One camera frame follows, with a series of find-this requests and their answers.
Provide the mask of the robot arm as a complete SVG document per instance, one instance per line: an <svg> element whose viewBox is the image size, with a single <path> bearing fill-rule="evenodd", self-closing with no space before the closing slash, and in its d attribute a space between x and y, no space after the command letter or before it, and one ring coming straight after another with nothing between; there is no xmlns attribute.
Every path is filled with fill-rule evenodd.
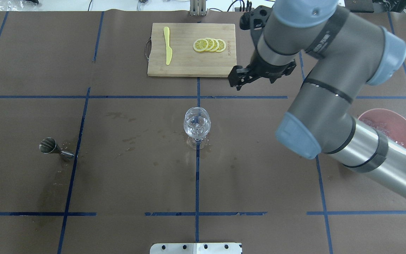
<svg viewBox="0 0 406 254"><path fill-rule="evenodd" d="M284 114L277 140L303 158L328 154L406 199L406 148L348 114L365 85L386 82L402 66L405 41L336 0L277 0L243 13L240 28L250 30L255 50L249 65L228 75L237 90L291 74L302 50L318 61Z"/></svg>

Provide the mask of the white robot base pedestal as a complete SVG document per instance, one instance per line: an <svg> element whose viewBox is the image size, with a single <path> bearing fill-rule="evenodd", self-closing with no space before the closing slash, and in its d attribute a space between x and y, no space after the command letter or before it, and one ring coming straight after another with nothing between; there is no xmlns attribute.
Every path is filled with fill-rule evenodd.
<svg viewBox="0 0 406 254"><path fill-rule="evenodd" d="M157 243L153 244L150 254L243 254L241 243Z"/></svg>

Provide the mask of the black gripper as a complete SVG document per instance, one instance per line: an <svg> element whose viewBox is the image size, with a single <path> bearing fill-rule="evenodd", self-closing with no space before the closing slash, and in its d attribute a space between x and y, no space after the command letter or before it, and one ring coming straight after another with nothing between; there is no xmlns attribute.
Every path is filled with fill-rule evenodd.
<svg viewBox="0 0 406 254"><path fill-rule="evenodd" d="M290 75L295 67L295 55L272 54L272 59L267 61L258 51L255 51L247 67L243 68L236 65L232 68L228 75L228 81L230 87L236 87L236 90L240 91L242 86L259 78L266 78L269 79L270 83L274 83L282 76Z"/></svg>

